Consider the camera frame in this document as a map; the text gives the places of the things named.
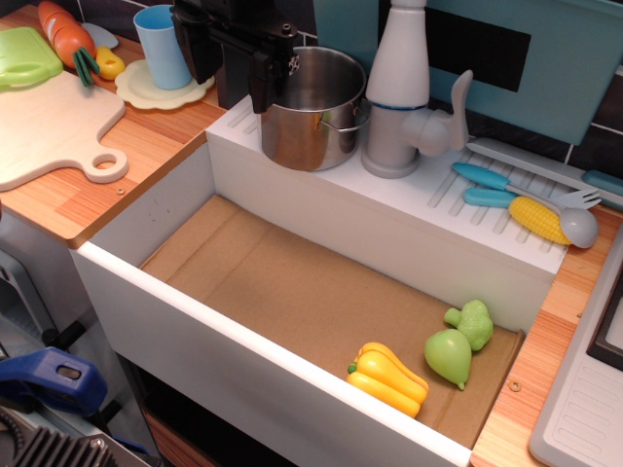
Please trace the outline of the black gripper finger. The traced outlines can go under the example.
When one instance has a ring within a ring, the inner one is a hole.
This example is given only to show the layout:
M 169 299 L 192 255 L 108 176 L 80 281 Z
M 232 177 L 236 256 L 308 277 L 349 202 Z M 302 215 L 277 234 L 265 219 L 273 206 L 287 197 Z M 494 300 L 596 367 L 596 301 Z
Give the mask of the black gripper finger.
M 214 74 L 211 68 L 211 40 L 205 25 L 172 17 L 175 37 L 190 74 L 198 84 L 203 84 Z
M 298 56 L 293 48 L 253 53 L 249 61 L 248 85 L 255 114 L 265 113 L 276 102 L 297 70 Z

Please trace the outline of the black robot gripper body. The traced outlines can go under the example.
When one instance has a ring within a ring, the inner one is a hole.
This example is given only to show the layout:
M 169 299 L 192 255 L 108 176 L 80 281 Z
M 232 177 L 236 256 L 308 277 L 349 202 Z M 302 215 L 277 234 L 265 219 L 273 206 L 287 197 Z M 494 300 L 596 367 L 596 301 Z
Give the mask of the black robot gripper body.
M 258 50 L 294 49 L 298 33 L 274 1 L 175 1 L 170 10 L 172 16 L 205 25 L 214 74 L 223 65 L 225 48 L 251 58 Z

